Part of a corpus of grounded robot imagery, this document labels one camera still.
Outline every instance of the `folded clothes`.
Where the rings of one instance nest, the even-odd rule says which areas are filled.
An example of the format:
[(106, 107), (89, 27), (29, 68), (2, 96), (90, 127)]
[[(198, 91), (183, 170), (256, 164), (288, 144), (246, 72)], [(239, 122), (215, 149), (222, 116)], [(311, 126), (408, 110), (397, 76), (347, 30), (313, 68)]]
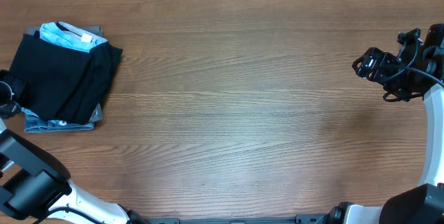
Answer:
[[(101, 38), (103, 34), (102, 28), (100, 26), (84, 26), (82, 28), (78, 28), (68, 23), (59, 21), (43, 24), (41, 27), (28, 27), (26, 34), (34, 35), (36, 31), (40, 32), (40, 39), (43, 39), (52, 44), (56, 44), (58, 46), (67, 47), (69, 49), (74, 49), (72, 48), (72, 46), (76, 44), (75, 39), (78, 38), (78, 36), (81, 36), (83, 33), (93, 36), (93, 41), (97, 39), (95, 40), (97, 44), (107, 42), (107, 39)], [(78, 44), (77, 50), (89, 52), (89, 50), (94, 46), (95, 45), (91, 45), (91, 43), (81, 42), (80, 44)], [(92, 116), (89, 118), (88, 123), (86, 123), (85, 125), (67, 123), (66, 121), (61, 120), (44, 121), (40, 119), (39, 121), (36, 121), (35, 118), (39, 117), (32, 110), (23, 107), (22, 112), (26, 115), (32, 116), (25, 116), (25, 132), (92, 130), (94, 129), (94, 124), (91, 123), (102, 120), (102, 111), (100, 104), (96, 106), (96, 109), (92, 113)]]
[(64, 22), (42, 25), (24, 36), (10, 68), (32, 88), (22, 106), (43, 121), (86, 124), (110, 89), (122, 51)]

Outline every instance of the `black cable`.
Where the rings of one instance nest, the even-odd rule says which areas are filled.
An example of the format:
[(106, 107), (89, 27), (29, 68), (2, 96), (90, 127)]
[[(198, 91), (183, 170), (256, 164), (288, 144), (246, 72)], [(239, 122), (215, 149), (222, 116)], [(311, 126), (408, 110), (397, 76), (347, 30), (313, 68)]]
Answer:
[(386, 64), (383, 67), (378, 67), (378, 69), (386, 69), (386, 68), (396, 68), (396, 69), (404, 69), (404, 70), (407, 70), (407, 71), (412, 71), (412, 72), (414, 72), (416, 74), (423, 75), (424, 77), (426, 77), (426, 78), (428, 78), (430, 80), (433, 80), (434, 82), (439, 84), (442, 88), (444, 88), (444, 83), (441, 80), (439, 80), (439, 79), (435, 78), (434, 76), (432, 76), (432, 75), (430, 75), (430, 74), (428, 74), (428, 73), (426, 73), (424, 71), (421, 71), (419, 69), (412, 68), (412, 67), (406, 67), (406, 66), (398, 65), (398, 64)]
[[(416, 43), (415, 56), (411, 59), (410, 63), (407, 65), (407, 67), (410, 67), (413, 64), (413, 62), (415, 61), (416, 56), (418, 55), (418, 52), (419, 52), (419, 46), (420, 45), (421, 45), (420, 43)], [(390, 80), (396, 78), (397, 76), (401, 75), (404, 71), (405, 71), (405, 69), (402, 69), (399, 72), (397, 72), (395, 75), (389, 76), (388, 78), (385, 78), (384, 80), (380, 81), (380, 83), (382, 83), (382, 84), (387, 83), (388, 81), (390, 81)]]
[(400, 96), (400, 97), (397, 97), (397, 98), (389, 98), (389, 99), (387, 99), (390, 95), (394, 95), (393, 92), (385, 93), (382, 96), (382, 98), (384, 99), (384, 101), (392, 103), (392, 102), (399, 102), (399, 101), (409, 101), (410, 99), (424, 96), (424, 94), (422, 94), (422, 93), (417, 93), (417, 94), (413, 94), (413, 95), (410, 95), (410, 96), (405, 96), (405, 97), (401, 97)]
[(52, 215), (52, 214), (54, 214), (56, 212), (59, 212), (59, 211), (65, 211), (67, 213), (68, 212), (75, 213), (75, 214), (78, 214), (79, 216), (82, 216), (83, 218), (91, 221), (94, 224), (103, 224), (101, 222), (98, 222), (98, 221), (94, 220), (93, 218), (91, 218), (87, 214), (84, 214), (84, 213), (82, 213), (82, 212), (80, 212), (80, 211), (78, 211), (76, 209), (72, 209), (70, 207), (58, 207), (58, 208), (52, 209), (51, 211), (48, 211), (43, 217), (41, 217), (38, 220), (36, 220), (33, 224), (39, 224), (42, 221), (44, 221), (45, 219), (47, 219), (50, 215)]

